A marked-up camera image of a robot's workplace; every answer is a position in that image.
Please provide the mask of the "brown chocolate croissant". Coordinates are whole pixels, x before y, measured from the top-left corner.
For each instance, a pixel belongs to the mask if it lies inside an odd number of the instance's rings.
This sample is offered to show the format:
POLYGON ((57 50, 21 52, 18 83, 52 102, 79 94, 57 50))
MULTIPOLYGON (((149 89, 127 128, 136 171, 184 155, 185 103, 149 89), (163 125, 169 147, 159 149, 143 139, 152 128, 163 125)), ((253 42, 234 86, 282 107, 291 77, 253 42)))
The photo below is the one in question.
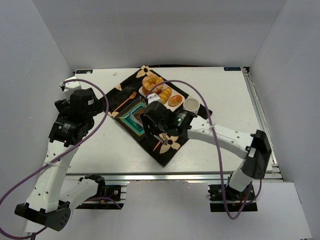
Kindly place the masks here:
POLYGON ((135 113, 134 113, 134 117, 137 121, 139 121, 140 123, 142 122, 141 120, 141 115, 144 113, 145 108, 141 107, 139 108, 135 113))

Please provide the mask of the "metal tongs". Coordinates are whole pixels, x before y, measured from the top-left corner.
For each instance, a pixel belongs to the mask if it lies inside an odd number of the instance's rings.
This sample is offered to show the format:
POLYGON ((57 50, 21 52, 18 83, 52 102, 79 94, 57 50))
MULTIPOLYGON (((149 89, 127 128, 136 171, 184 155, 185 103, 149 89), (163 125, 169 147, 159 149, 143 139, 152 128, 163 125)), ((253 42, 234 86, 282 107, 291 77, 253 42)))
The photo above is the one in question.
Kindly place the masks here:
MULTIPOLYGON (((139 126, 141 126, 142 128, 145 128, 144 125, 143 125, 143 122, 142 122, 142 119, 138 119, 136 118, 135 115, 133 115, 132 113, 129 114, 130 118, 136 123, 138 124, 139 126)), ((166 136, 165 133, 161 133, 159 135, 152 135, 151 132, 148 133, 149 136, 153 136, 154 138, 156 138, 157 140, 159 140, 163 145, 167 146, 168 145, 168 138, 166 136)))

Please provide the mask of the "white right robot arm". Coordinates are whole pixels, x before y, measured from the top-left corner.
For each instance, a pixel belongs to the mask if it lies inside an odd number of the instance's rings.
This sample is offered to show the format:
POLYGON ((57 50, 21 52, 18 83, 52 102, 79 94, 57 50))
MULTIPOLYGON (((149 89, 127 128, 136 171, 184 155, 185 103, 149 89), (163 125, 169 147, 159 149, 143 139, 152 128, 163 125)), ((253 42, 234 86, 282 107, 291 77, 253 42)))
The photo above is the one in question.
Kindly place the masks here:
POLYGON ((215 145, 242 159, 227 183, 234 191, 243 192, 253 180, 265 177, 272 148, 264 131, 246 133, 210 125, 208 119, 186 110, 172 112, 158 101, 150 103, 140 119, 145 135, 164 144, 168 142, 166 136, 186 137, 215 145))

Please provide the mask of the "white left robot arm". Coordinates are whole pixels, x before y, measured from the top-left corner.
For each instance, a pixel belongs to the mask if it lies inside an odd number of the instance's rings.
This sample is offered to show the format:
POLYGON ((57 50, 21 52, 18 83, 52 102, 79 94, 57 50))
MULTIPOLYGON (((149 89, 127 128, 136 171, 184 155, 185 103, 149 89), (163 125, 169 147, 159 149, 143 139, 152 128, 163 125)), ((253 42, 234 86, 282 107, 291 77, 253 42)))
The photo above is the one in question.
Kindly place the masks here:
POLYGON ((105 193, 104 178, 91 174, 80 179, 77 186, 61 193, 76 146, 94 127, 94 116, 102 112, 91 88, 77 89, 69 99, 55 102, 59 114, 49 133, 47 155, 38 180, 25 203, 14 213, 47 228, 61 231, 71 212, 84 201, 105 193))

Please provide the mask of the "large sugared round bread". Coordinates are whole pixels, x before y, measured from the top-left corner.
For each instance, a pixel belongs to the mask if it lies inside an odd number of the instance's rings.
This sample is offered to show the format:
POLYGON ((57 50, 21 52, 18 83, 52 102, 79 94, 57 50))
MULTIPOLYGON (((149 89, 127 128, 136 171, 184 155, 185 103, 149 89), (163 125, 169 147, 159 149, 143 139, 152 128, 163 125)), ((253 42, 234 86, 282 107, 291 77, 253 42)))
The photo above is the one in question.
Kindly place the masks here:
MULTIPOLYGON (((157 84, 163 83, 164 80, 161 77, 158 77, 157 75, 149 75, 143 78, 142 80, 142 91, 145 95, 147 95, 150 90, 157 84)), ((163 90, 164 85, 160 84, 157 87, 155 87, 151 93, 160 94, 163 90)))

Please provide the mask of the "golden croissant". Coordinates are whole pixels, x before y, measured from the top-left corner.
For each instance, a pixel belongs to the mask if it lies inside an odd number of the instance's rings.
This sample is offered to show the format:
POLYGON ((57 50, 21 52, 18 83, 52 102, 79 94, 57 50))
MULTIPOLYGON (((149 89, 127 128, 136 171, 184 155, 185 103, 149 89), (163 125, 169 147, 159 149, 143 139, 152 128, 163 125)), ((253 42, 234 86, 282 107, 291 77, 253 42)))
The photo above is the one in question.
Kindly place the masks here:
POLYGON ((160 102, 164 105, 172 95, 172 89, 170 87, 165 88, 162 92, 158 94, 160 97, 160 102))

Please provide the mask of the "orange plastic knife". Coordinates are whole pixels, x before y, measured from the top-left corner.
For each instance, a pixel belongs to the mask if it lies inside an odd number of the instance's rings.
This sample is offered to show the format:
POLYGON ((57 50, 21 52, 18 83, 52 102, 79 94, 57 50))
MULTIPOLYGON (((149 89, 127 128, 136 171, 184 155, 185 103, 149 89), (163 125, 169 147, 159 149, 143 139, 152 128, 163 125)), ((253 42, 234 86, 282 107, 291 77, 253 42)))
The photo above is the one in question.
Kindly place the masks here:
POLYGON ((154 152, 160 144, 161 144, 161 141, 159 141, 159 142, 155 145, 155 147, 153 148, 152 151, 154 152))

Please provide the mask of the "small glazed bun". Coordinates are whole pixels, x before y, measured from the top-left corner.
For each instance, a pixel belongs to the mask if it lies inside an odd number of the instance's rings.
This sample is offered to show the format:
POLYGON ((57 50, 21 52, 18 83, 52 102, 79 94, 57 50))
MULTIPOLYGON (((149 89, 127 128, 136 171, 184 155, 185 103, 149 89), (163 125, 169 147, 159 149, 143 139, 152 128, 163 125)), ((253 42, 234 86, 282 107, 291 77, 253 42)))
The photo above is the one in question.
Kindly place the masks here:
POLYGON ((181 95, 173 95, 167 102, 170 107, 178 106, 183 101, 183 97, 181 95))

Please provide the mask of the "teal square plate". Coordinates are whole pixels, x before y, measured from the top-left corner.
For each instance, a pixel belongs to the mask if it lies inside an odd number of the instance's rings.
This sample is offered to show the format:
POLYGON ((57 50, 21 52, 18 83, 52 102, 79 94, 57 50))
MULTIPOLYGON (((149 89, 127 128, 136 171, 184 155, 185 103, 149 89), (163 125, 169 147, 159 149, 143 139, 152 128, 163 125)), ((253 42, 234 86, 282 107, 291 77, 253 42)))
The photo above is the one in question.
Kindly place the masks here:
POLYGON ((114 118, 138 142, 146 136, 145 131, 143 127, 139 126, 130 118, 130 113, 134 115, 135 112, 142 107, 146 108, 147 104, 145 98, 139 96, 114 118))

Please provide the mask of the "orange plastic fork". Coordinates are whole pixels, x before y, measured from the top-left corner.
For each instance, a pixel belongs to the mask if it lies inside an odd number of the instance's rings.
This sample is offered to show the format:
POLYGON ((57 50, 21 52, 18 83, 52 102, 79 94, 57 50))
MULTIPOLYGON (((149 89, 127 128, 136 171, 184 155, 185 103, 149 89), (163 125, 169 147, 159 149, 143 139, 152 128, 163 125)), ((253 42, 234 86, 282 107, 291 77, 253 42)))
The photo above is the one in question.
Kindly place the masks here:
POLYGON ((134 91, 123 103, 121 103, 113 112, 116 112, 119 108, 121 108, 124 104, 126 104, 129 100, 132 100, 137 95, 137 92, 134 91))

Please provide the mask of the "white ceramic mug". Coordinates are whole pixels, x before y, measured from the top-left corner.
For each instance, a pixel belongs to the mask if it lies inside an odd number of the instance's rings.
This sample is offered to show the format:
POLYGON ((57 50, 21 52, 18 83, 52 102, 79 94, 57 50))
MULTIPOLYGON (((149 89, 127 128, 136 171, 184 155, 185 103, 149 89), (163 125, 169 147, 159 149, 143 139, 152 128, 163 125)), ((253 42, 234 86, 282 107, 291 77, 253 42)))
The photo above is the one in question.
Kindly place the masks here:
POLYGON ((195 98, 189 97, 183 102, 183 110, 193 113, 195 115, 198 114, 200 109, 200 103, 195 98))

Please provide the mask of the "black floral placemat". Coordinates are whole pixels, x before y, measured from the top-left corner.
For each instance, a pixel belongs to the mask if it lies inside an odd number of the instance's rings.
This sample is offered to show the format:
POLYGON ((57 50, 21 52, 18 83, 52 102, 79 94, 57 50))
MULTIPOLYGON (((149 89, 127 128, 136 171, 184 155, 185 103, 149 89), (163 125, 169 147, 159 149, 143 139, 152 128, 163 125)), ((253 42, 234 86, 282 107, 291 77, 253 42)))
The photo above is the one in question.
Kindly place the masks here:
MULTIPOLYGON (((144 65, 133 75, 129 76, 126 80, 119 83, 116 87, 110 90, 106 96, 109 101, 109 111, 108 114, 115 120, 115 117, 129 104, 131 104, 138 97, 143 97, 139 93, 140 87, 143 86, 142 80, 144 77, 156 75, 161 77, 158 73, 153 71, 150 67, 144 65), (133 92, 137 92, 134 99, 129 100, 125 103, 121 108, 119 108, 116 112, 113 112, 121 103, 123 103, 133 92)), ((156 144, 159 142, 154 137, 150 137, 147 139, 144 137, 141 141, 137 141, 137 144, 140 145, 156 162, 158 162, 161 166, 165 167, 170 160, 174 157, 174 155, 178 152, 178 150, 188 141, 187 138, 182 138, 178 136, 169 136, 168 145, 163 145, 162 143, 157 147, 155 151, 153 151, 156 144)))

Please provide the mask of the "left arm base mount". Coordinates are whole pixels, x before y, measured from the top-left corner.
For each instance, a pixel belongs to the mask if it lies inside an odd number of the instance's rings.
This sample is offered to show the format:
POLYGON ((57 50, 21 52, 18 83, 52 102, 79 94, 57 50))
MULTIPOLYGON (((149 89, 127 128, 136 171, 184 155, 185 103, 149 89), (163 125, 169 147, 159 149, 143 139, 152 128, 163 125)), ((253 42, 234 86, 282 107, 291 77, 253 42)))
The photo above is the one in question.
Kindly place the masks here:
POLYGON ((78 183, 83 180, 93 180, 98 184, 97 193, 90 197, 99 198, 97 200, 86 201, 79 205, 76 209, 82 210, 119 210, 119 205, 121 208, 124 206, 124 186, 119 184, 106 184, 105 179, 97 174, 86 175, 85 177, 80 177, 78 183))

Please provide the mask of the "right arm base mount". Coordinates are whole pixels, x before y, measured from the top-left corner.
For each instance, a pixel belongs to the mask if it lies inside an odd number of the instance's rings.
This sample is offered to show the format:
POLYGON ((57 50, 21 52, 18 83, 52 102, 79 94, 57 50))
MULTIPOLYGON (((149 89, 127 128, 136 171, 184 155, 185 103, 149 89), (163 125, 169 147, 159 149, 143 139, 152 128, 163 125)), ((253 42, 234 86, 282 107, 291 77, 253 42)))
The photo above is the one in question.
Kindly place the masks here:
MULTIPOLYGON (((231 213, 236 213, 240 210, 242 204, 245 202, 246 194, 248 193, 249 186, 245 188, 243 192, 237 192, 230 189, 225 191, 226 204, 228 210, 231 213)), ((212 213, 225 213, 224 202, 222 197, 222 188, 220 184, 211 184, 208 186, 208 198, 210 201, 210 211, 212 213)), ((256 203, 256 194, 253 187, 250 189, 250 193, 245 206, 242 209, 243 212, 257 212, 258 206, 256 203)))

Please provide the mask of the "aluminium table frame rail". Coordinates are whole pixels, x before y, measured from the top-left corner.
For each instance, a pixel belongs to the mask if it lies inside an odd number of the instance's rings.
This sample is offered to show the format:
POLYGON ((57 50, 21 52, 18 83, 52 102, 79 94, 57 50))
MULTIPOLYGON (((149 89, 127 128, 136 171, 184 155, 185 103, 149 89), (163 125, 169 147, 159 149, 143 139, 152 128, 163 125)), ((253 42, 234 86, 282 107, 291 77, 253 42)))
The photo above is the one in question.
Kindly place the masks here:
POLYGON ((244 76, 244 80, 251 98, 251 102, 255 111, 255 115, 257 117, 257 121, 258 124, 261 128, 262 131, 264 131, 266 133, 266 136, 268 138, 268 141, 270 143, 270 147, 271 147, 271 155, 270 155, 270 164, 272 167, 272 170, 269 171, 266 174, 266 181, 270 181, 270 182, 275 182, 275 181, 285 181, 283 178, 283 175, 281 173, 278 161, 276 159, 276 155, 274 152, 274 145, 272 143, 272 139, 271 139, 271 135, 270 135, 270 129, 267 123, 267 118, 265 116, 265 112, 263 110, 261 101, 259 99, 257 90, 254 86, 253 80, 251 78, 251 74, 250 74, 250 67, 245 66, 242 68, 242 73, 244 76))

